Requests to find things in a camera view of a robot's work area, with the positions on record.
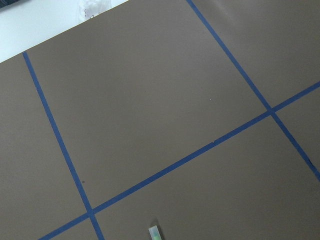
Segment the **green highlighter pen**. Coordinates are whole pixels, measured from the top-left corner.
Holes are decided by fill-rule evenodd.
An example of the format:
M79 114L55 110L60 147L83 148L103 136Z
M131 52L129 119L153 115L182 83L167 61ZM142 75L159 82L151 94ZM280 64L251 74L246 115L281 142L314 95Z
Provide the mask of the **green highlighter pen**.
M162 237L157 225L149 227L148 231L152 240L162 240Z

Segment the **crumpled clear plastic wrap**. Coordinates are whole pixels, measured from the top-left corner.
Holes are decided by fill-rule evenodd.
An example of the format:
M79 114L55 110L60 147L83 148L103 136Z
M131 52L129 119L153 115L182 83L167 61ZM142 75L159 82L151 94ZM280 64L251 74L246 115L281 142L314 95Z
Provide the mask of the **crumpled clear plastic wrap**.
M110 0L80 0L78 3L78 18L81 22L111 9Z

